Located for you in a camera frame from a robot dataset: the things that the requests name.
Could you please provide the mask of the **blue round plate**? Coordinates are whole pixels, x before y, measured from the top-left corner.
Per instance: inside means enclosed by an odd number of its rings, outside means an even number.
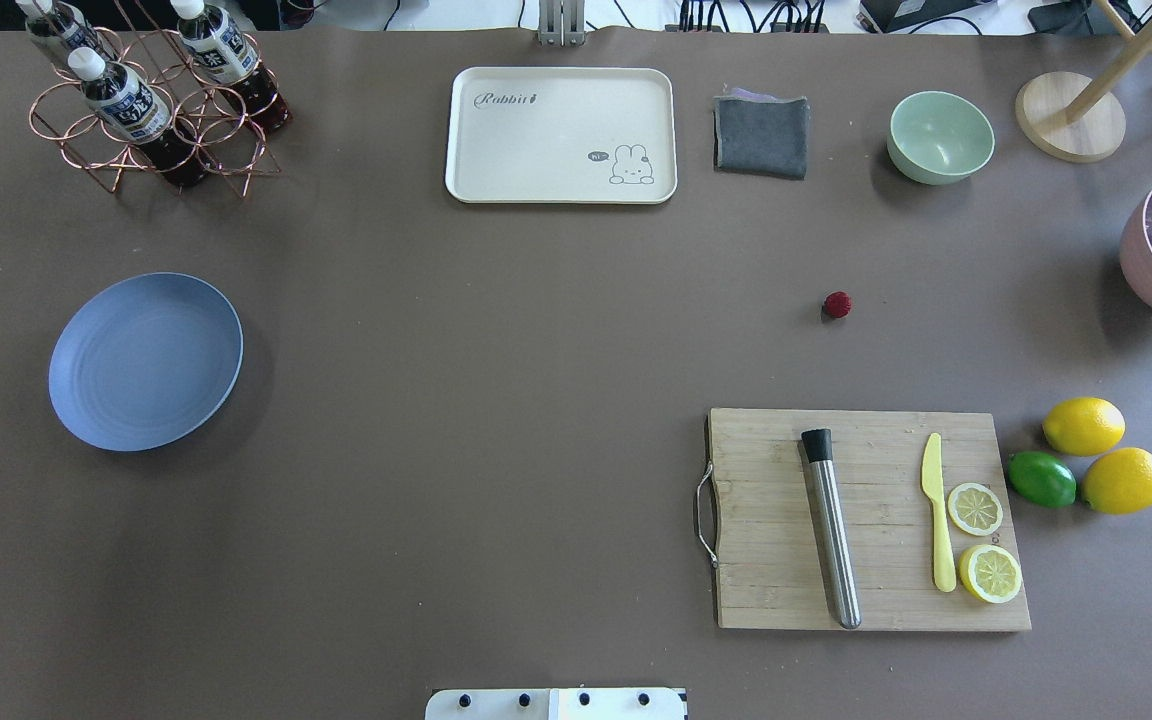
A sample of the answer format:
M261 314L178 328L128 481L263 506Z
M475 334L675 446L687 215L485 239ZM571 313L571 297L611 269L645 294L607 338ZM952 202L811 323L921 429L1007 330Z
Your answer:
M103 450L169 445L227 401L244 356L236 309L200 278L156 272L120 281L81 306L50 359L52 409Z

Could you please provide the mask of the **red strawberry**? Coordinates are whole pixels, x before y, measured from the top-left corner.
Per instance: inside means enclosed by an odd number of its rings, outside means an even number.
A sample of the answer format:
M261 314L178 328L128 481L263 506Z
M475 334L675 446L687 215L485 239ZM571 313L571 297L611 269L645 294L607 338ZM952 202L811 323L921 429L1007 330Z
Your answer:
M823 313L829 319L844 319L852 311L850 293L832 291L823 300Z

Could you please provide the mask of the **cream rabbit tray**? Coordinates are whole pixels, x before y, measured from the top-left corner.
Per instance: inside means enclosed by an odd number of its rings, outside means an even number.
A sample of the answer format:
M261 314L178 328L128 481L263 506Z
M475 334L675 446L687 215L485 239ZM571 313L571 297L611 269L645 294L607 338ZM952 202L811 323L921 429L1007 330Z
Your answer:
M461 202L668 200L679 183L672 83L652 68L462 70L444 182Z

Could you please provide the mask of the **steel muddler black tip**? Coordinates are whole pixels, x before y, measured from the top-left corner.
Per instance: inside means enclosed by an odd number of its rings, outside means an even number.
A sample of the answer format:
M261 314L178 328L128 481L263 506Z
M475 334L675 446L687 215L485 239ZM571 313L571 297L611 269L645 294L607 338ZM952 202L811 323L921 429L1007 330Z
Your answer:
M810 429L801 433L806 455L806 475L812 483L810 500L814 502L814 520L819 521L823 573L827 598L838 624L847 630L861 626L858 585L847 537L844 505L838 488L835 456L831 429Z

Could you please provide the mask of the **grey folded cloth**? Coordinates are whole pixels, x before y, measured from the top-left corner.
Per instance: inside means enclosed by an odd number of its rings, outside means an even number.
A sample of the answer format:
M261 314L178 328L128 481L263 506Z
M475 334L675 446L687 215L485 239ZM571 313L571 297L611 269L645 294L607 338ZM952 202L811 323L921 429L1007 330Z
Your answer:
M713 99L717 169L803 181L812 106L732 88Z

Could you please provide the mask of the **yellow plastic knife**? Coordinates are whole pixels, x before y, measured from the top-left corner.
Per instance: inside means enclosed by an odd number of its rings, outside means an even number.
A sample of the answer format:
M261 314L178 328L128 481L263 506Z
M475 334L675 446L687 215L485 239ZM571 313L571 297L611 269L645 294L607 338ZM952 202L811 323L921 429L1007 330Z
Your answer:
M948 535L945 479L942 469L942 437L929 433L922 457L920 486L931 505L931 562L932 577L937 591L952 593L957 588L957 577Z

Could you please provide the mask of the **green bowl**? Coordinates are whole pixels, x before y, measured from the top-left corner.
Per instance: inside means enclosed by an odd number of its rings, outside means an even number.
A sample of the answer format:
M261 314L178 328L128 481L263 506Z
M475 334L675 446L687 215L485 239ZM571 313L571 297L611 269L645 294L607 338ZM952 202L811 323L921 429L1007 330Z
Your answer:
M911 181L952 184L972 176L995 154L995 132L977 105L943 91L902 99L890 113L887 151Z

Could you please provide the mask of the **upper lemon slice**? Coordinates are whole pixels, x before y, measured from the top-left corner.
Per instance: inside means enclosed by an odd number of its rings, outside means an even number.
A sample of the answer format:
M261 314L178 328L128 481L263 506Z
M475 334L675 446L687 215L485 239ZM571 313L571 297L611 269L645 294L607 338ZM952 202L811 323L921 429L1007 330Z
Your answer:
M996 533L1005 524L1005 507L996 493L980 483L963 483L946 498L948 520L961 532L973 537Z

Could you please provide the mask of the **right tea bottle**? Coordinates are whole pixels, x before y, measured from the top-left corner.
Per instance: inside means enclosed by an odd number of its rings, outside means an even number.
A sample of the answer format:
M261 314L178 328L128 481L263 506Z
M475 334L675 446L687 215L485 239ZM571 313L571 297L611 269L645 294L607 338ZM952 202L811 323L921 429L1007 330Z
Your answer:
M264 132L285 127L291 120L291 108L236 20L206 1L173 1L172 6L179 17L180 41L212 85L221 88L219 99Z

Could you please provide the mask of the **tea bottle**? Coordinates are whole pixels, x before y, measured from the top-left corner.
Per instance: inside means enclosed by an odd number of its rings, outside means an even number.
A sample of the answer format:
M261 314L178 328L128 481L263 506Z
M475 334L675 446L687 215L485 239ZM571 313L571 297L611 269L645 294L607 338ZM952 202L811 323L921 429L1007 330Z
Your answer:
M90 47L106 61L116 60L113 47L88 23L77 6L47 0L17 1L17 5L26 15L29 38L58 70L70 73L68 58L78 47Z
M285 127L291 120L291 108L236 20L206 1L173 1L172 6L179 17L180 41L212 85L221 88L219 99L264 132Z
M196 132L141 74L91 47L71 50L67 61L97 118L131 143L166 182L184 188L209 176Z

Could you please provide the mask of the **lower lemon half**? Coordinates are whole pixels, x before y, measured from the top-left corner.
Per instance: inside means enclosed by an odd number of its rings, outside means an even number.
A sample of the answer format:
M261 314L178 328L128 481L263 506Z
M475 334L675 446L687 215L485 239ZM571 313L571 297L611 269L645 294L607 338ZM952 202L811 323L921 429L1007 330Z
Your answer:
M1020 561L996 544L975 544L961 553L957 574L967 591L983 602L1010 602L1023 588Z

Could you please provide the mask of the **green lime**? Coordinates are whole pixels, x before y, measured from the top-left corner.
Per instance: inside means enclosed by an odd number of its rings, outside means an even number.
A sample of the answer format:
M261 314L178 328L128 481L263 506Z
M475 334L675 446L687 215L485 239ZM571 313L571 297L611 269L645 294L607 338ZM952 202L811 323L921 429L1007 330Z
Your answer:
M1041 450L1021 450L1011 455L1006 468L1011 488L1048 509L1070 506L1078 495L1075 473L1061 458Z

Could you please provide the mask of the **front tea bottle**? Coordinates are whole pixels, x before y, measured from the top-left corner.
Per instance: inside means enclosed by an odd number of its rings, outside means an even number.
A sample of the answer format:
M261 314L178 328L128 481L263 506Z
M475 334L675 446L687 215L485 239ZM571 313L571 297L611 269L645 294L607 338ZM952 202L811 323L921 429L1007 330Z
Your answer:
M166 182L184 188L209 176L196 132L141 74L91 47L71 50L67 61L97 118L131 143Z

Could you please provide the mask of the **upper whole lemon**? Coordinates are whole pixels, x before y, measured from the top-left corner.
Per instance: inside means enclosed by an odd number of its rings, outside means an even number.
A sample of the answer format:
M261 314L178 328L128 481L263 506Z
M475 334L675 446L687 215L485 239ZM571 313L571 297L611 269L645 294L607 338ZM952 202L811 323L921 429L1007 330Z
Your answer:
M1053 450L1073 456L1105 454L1126 435L1126 416L1105 397L1066 397L1041 423Z

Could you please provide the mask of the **whole lemon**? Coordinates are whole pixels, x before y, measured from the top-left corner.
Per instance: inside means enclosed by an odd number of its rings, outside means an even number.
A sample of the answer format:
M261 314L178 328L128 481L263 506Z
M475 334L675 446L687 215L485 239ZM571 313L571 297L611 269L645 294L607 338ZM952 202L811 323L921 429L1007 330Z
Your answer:
M1096 511L1132 514L1152 506L1152 454L1126 447L1098 457L1082 482L1082 497Z
M1105 454L1126 435L1126 416L1105 397L1066 397L1041 423L1053 450L1073 456Z

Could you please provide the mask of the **wooden round stand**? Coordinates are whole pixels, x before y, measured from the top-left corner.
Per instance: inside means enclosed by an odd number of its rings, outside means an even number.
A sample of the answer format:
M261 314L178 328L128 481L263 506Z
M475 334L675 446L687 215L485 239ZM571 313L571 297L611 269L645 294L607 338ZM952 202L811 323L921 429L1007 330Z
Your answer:
M1126 137L1126 113L1112 88L1152 53L1152 17L1138 31L1120 18L1108 1L1097 1L1126 45L1096 78L1049 71L1020 88L1015 118L1021 132L1048 156L1070 162L1106 159Z

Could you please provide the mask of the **lower whole lemon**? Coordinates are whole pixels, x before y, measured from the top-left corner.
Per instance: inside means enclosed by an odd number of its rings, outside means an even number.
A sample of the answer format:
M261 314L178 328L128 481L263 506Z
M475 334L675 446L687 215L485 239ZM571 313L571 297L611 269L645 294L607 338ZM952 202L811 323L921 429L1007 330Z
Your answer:
M1098 457L1082 482L1082 497L1096 511L1132 514L1152 506L1152 454L1126 447Z

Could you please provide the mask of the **back left tea bottle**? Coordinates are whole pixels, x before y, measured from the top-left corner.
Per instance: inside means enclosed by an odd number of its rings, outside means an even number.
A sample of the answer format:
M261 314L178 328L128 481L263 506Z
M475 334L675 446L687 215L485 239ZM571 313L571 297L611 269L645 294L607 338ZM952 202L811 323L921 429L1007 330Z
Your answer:
M116 60L113 47L88 23L77 6L47 0L17 1L17 5L26 15L29 38L58 70L70 73L68 58L78 47L90 47L106 61Z

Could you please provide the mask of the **grey metal bracket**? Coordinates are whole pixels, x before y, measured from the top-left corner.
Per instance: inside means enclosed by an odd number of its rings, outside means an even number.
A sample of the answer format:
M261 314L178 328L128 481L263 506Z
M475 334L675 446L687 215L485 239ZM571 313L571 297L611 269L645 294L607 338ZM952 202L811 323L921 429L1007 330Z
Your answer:
M539 44L544 47L584 45L585 6L585 0L538 1Z

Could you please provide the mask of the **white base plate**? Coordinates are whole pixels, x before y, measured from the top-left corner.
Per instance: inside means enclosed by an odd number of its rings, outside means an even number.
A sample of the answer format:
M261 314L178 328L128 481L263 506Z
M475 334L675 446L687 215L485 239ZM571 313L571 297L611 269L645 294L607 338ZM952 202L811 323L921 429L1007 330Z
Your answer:
M425 719L687 719L684 689L573 687L444 689Z

